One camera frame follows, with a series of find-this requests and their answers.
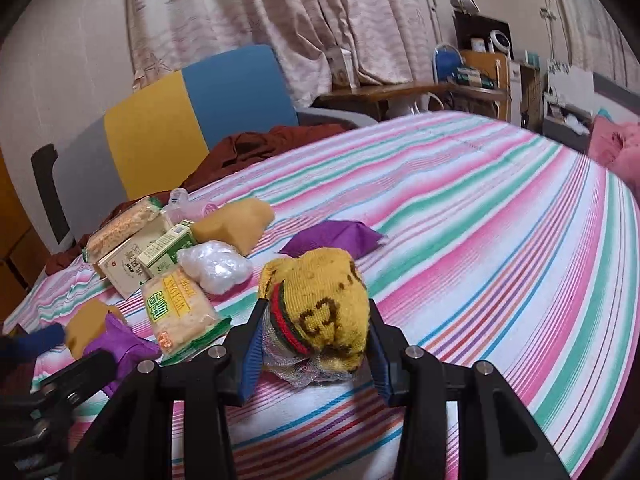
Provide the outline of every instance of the metal screw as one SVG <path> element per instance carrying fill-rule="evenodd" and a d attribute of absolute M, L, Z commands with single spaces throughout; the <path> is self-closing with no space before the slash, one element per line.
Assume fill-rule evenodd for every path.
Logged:
<path fill-rule="evenodd" d="M 47 431 L 49 431 L 49 421 L 44 418 L 36 422 L 33 426 L 33 434 L 38 438 L 42 438 Z"/>
<path fill-rule="evenodd" d="M 43 395 L 47 396 L 56 391 L 56 385 L 54 383 L 45 384 L 42 387 Z"/>
<path fill-rule="evenodd" d="M 404 353 L 411 359 L 420 359 L 424 355 L 424 350 L 419 346 L 412 345 L 405 348 Z"/>
<path fill-rule="evenodd" d="M 489 375 L 494 371 L 494 366 L 489 361 L 478 361 L 476 363 L 476 370 L 482 375 Z"/>
<path fill-rule="evenodd" d="M 155 367 L 156 363 L 151 361 L 150 359 L 146 359 L 138 363 L 138 371 L 141 374 L 150 374 Z"/>
<path fill-rule="evenodd" d="M 209 357 L 213 357 L 214 359 L 220 359 L 226 355 L 226 348 L 222 345 L 215 345 L 207 350 L 207 354 L 209 354 Z"/>
<path fill-rule="evenodd" d="M 70 394 L 68 394 L 68 396 L 66 396 L 66 400 L 68 400 L 71 405 L 75 406 L 76 404 L 80 403 L 80 396 L 75 392 L 71 392 Z"/>

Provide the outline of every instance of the curtain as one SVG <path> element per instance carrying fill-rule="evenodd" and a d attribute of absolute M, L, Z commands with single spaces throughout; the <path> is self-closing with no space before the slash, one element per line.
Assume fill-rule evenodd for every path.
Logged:
<path fill-rule="evenodd" d="M 134 88 L 213 54 L 269 44 L 298 105 L 331 90 L 324 55 L 349 50 L 362 82 L 432 80 L 435 33 L 418 0 L 127 0 Z"/>
<path fill-rule="evenodd" d="M 560 0 L 573 65 L 640 92 L 640 64 L 599 0 Z"/>

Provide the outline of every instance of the striped tablecloth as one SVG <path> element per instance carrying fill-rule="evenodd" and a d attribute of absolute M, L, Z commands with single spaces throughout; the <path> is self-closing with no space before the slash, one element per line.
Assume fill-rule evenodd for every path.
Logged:
<path fill-rule="evenodd" d="M 195 195 L 257 196 L 276 212 L 251 256 L 250 284 L 215 304 L 234 323 L 248 318 L 260 269 L 293 234 L 327 218 L 361 220 L 388 241 L 358 268 L 410 344 L 447 362 L 497 365 L 574 477 L 603 439 L 638 338 L 638 208 L 584 156 L 505 123 L 441 112 L 293 150 Z M 64 324 L 93 297 L 120 300 L 76 261 L 34 290 L 5 330 Z M 140 294 L 119 305 L 151 338 Z M 44 354 L 34 384 L 70 362 L 66 349 Z M 79 408 L 76 441 L 105 399 Z M 298 391 L 263 374 L 250 402 L 227 417 L 241 479 L 389 478 L 402 429 L 402 411 L 383 405 L 366 366 L 353 383 Z M 180 477 L 179 403 L 173 436 Z"/>

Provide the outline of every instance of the purple bag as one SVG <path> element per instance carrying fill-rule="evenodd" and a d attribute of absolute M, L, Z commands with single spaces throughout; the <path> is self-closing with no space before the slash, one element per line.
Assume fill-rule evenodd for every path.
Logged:
<path fill-rule="evenodd" d="M 129 326 L 111 312 L 104 318 L 104 332 L 84 348 L 82 356 L 99 349 L 111 352 L 118 364 L 115 380 L 102 389 L 108 397 L 114 394 L 120 382 L 140 361 L 158 359 L 161 355 L 160 347 L 156 343 L 135 335 Z"/>
<path fill-rule="evenodd" d="M 279 252 L 297 258 L 313 249 L 333 247 L 344 249 L 357 260 L 373 251 L 380 238 L 383 235 L 362 222 L 325 220 L 294 235 Z"/>

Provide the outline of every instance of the chair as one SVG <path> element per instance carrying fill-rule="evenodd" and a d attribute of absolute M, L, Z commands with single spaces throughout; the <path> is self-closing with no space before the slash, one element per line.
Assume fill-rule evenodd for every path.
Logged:
<path fill-rule="evenodd" d="M 169 74 L 107 110 L 59 154 L 53 181 L 79 239 L 119 203 L 179 186 L 225 137 L 322 123 L 352 129 L 376 121 L 294 108 L 271 48 L 246 46 Z"/>
<path fill-rule="evenodd" d="M 433 51 L 433 78 L 436 83 L 455 78 L 456 69 L 463 65 L 460 51 L 452 44 L 439 43 Z"/>

